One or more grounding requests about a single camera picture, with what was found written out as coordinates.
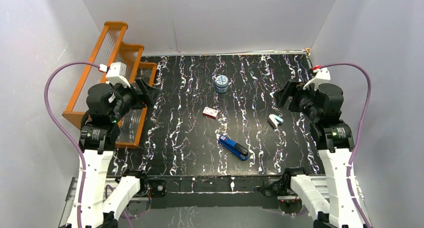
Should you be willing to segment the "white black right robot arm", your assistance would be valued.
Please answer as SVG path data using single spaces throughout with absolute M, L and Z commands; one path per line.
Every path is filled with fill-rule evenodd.
M 313 219 L 315 228 L 370 228 L 360 203 L 353 169 L 355 152 L 351 128 L 340 119 L 343 90 L 331 83 L 308 85 L 289 80 L 274 95 L 282 108 L 309 119 L 311 136 L 325 171 L 328 198 L 314 185 L 303 168 L 286 168 L 282 190 L 297 195 Z

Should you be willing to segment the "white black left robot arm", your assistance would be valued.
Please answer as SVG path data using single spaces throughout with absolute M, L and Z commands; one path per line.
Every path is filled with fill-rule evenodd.
M 105 195 L 105 188 L 121 133 L 119 121 L 132 110 L 153 107 L 159 93 L 142 78 L 131 85 L 98 83 L 88 89 L 88 110 L 78 141 L 81 157 L 75 198 L 64 227 L 116 228 L 131 198 L 147 194 L 150 186 L 142 171 L 131 169 L 124 172 L 111 194 Z

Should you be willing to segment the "white light-blue staple remover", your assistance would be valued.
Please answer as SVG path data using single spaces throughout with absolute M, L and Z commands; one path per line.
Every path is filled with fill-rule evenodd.
M 268 122 L 272 126 L 273 129 L 277 129 L 278 126 L 281 126 L 284 123 L 284 120 L 275 114 L 270 114 L 268 116 Z

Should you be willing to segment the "red white staples box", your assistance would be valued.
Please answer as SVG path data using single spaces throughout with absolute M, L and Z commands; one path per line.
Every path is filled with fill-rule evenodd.
M 210 107 L 205 107 L 202 111 L 202 114 L 204 116 L 216 119 L 218 116 L 219 111 Z

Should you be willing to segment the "blue black stapler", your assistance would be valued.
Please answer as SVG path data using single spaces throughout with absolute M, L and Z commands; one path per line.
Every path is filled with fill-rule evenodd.
M 241 161 L 246 161 L 249 158 L 249 150 L 240 143 L 232 140 L 227 135 L 221 135 L 218 142 L 232 152 Z

